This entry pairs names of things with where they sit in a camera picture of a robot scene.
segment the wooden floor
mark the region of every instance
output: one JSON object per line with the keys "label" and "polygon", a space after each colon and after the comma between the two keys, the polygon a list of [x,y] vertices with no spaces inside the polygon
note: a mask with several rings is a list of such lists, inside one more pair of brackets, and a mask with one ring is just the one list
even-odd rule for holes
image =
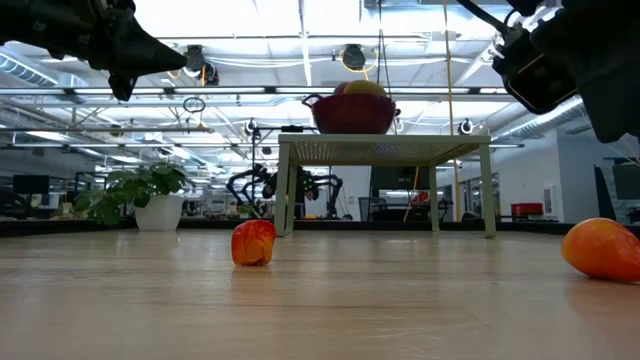
{"label": "wooden floor", "polygon": [[561,237],[297,231],[262,268],[229,241],[0,239],[0,359],[640,359],[640,286]]}

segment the white table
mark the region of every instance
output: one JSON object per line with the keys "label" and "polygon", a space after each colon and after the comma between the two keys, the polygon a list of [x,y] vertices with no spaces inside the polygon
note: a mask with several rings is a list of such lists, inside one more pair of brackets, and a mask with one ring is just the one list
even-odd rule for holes
{"label": "white table", "polygon": [[[279,237],[293,231],[298,166],[428,166],[429,189],[431,194],[436,194],[438,191],[436,166],[475,150],[480,150],[486,236],[493,237],[496,234],[489,158],[491,138],[488,136],[281,134],[278,142],[280,157],[275,224]],[[438,216],[433,216],[437,213],[438,202],[431,201],[433,231],[440,230]]]}

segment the white pot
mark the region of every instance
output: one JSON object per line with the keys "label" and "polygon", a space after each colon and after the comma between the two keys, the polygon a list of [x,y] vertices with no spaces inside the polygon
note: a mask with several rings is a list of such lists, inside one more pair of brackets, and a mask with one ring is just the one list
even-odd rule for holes
{"label": "white pot", "polygon": [[140,231],[175,231],[184,199],[176,195],[155,195],[144,208],[136,208]]}

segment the red bowl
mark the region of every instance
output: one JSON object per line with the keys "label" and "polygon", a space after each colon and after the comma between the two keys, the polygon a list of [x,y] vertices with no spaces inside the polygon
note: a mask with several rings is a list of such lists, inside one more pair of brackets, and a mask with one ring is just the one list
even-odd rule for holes
{"label": "red bowl", "polygon": [[341,94],[323,98],[312,94],[302,103],[311,108],[322,134],[386,134],[400,114],[395,102],[378,95]]}

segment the table leg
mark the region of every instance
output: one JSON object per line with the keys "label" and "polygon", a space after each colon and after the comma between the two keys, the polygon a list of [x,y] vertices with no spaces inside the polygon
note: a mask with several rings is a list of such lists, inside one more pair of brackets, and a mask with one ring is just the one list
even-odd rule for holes
{"label": "table leg", "polygon": [[287,229],[285,214],[287,212],[287,180],[289,178],[289,144],[281,143],[278,157],[278,184],[276,186],[276,235],[286,236]]}
{"label": "table leg", "polygon": [[491,153],[489,145],[480,145],[480,171],[482,173],[482,208],[484,229],[488,238],[496,236],[496,214],[493,203],[493,177],[491,176]]}
{"label": "table leg", "polygon": [[431,230],[440,231],[440,213],[438,211],[438,177],[436,166],[429,166],[429,203],[431,204]]}
{"label": "table leg", "polygon": [[293,231],[293,219],[296,213],[296,191],[298,185],[298,167],[292,164],[289,167],[289,198],[287,201],[287,223],[286,231]]}

